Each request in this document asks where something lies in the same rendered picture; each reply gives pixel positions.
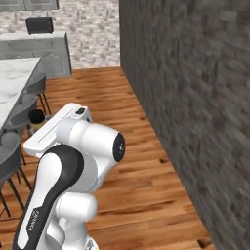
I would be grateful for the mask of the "black toaster oven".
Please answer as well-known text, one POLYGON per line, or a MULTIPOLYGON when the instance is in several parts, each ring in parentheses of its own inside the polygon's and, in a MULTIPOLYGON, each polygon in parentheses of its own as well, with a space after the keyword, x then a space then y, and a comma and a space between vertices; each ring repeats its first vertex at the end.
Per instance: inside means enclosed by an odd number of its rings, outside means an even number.
POLYGON ((29 34, 53 33, 53 20, 51 17, 30 17, 25 20, 29 34))

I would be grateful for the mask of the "black round-topped yellow object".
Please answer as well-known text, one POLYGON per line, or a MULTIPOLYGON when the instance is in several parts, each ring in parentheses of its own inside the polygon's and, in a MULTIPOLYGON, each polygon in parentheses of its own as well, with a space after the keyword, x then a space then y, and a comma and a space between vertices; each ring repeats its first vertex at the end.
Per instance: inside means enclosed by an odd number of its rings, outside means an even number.
POLYGON ((45 115, 41 109, 34 109, 28 113, 28 117, 30 120, 30 126, 33 130, 39 130, 45 123, 45 115))

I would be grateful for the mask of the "grey base cabinet run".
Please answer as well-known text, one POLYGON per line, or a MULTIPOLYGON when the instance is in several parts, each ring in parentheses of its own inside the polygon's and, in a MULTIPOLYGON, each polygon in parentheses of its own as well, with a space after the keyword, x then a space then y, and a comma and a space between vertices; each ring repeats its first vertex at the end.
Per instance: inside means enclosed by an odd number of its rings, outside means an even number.
POLYGON ((48 78, 70 77, 72 74, 65 31, 0 34, 0 59, 19 58, 40 58, 48 78))

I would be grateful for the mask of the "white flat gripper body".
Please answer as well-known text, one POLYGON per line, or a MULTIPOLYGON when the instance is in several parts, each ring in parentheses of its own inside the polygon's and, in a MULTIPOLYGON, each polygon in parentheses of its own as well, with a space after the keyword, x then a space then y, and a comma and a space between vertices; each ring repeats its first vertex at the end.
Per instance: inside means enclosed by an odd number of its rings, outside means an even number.
POLYGON ((62 107, 45 125, 37 130, 27 141, 24 142, 25 152, 33 157, 40 157, 56 141, 56 131, 60 123, 73 114, 78 104, 69 103, 62 107))

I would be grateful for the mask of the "white marble dining counter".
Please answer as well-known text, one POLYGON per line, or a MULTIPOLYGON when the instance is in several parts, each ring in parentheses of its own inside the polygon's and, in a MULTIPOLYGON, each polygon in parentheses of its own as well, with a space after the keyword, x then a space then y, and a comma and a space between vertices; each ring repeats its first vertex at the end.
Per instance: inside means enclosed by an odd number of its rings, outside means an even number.
POLYGON ((39 63, 39 58, 0 60, 0 130, 39 63))

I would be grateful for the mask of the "grey wall cabinets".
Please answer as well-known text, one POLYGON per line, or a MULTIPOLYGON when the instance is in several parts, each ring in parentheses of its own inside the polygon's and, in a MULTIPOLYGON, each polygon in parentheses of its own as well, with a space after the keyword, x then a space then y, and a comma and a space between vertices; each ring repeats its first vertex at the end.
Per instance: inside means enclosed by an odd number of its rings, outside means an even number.
POLYGON ((59 0, 0 0, 0 12, 48 11, 59 7, 59 0))

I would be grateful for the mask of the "grey bar stool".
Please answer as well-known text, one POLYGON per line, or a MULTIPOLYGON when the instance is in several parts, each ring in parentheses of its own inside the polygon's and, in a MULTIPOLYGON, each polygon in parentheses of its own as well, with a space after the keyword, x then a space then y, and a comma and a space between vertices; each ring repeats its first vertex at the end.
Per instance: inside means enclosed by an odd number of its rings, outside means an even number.
POLYGON ((17 172, 21 172, 28 188, 32 189, 25 172, 21 167, 22 162, 25 164, 24 156, 21 151, 21 136, 15 132, 7 132, 3 134, 0 137, 0 200, 3 203, 4 210, 7 212, 8 217, 11 217, 11 213, 2 194, 3 185, 6 182, 9 183, 21 209, 24 209, 24 205, 13 184, 12 176, 17 172))
POLYGON ((37 80, 33 80, 26 85, 25 91, 39 97, 45 113, 51 114, 51 110, 45 95, 46 75, 42 74, 37 80))
POLYGON ((21 102, 16 104, 11 111, 4 126, 7 131, 18 131, 30 123, 28 114, 37 107, 37 96, 26 94, 21 97, 21 102))

